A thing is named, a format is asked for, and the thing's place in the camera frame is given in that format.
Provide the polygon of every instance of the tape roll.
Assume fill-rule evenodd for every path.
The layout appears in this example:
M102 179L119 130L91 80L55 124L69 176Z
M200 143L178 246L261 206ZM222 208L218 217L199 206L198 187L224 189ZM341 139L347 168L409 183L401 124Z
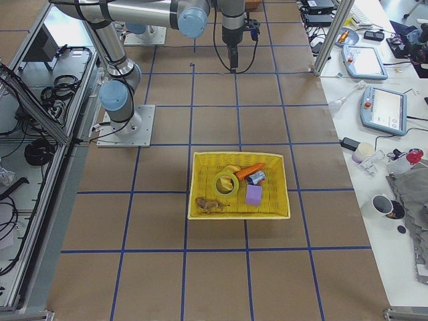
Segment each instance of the tape roll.
M232 181L233 184L233 189L228 192L228 193L223 193L222 191L219 190L218 184L220 181L221 177L229 177ZM213 181L213 189L214 189L214 193L218 196L218 197L232 197L234 196L239 189L239 181L238 178L230 172L220 172L217 175L215 175L214 181Z

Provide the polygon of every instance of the yellow basket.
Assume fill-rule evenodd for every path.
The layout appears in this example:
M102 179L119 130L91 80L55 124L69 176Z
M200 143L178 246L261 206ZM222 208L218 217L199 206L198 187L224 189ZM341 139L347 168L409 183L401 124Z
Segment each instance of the yellow basket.
M259 206L245 204L247 183L239 182L236 195L218 197L213 180L227 165L242 168L257 163L266 163L262 171L266 180L261 183L263 192ZM205 213L196 203L197 197L216 200L224 205ZM196 152L193 155L192 183L189 197L189 219L289 219L286 172L282 155L262 152Z

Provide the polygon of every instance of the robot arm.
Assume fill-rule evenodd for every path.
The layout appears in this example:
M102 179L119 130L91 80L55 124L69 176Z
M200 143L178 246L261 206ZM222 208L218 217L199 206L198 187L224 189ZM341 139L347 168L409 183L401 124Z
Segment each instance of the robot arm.
M253 31L255 40L258 36L258 22L245 18L245 0L65 0L57 2L57 7L65 14L86 21L92 29L91 36L97 50L111 62L124 60L125 51L122 44L113 35L112 21L125 21L157 25L178 29L190 38L199 37L207 25L210 6L222 12L222 38L227 45L231 72L238 67L237 45L241 43L244 31ZM112 76L127 74L132 64L111 66Z
M100 88L100 101L110 116L114 132L136 132L141 119L135 113L133 95L141 71L128 59L113 21L157 25L178 29L190 38L199 37L208 21L210 6L223 14L223 41L229 52L232 73L238 66L237 45L244 31L258 22L245 18L245 0L49 0L66 15L84 21L89 36L112 80Z

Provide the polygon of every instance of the soda can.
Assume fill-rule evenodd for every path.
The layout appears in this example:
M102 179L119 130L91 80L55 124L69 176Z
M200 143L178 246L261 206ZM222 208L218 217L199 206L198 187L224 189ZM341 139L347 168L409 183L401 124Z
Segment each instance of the soda can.
M258 171L252 175L249 175L245 178L245 180L250 185L257 185L258 183L264 181L266 179L266 175L263 171Z

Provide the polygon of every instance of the purple sponge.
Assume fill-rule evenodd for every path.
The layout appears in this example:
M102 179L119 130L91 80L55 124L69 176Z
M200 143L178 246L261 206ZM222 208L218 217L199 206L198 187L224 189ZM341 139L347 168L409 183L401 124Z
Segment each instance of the purple sponge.
M245 203L248 205L259 206L261 202L261 186L247 185L247 197Z

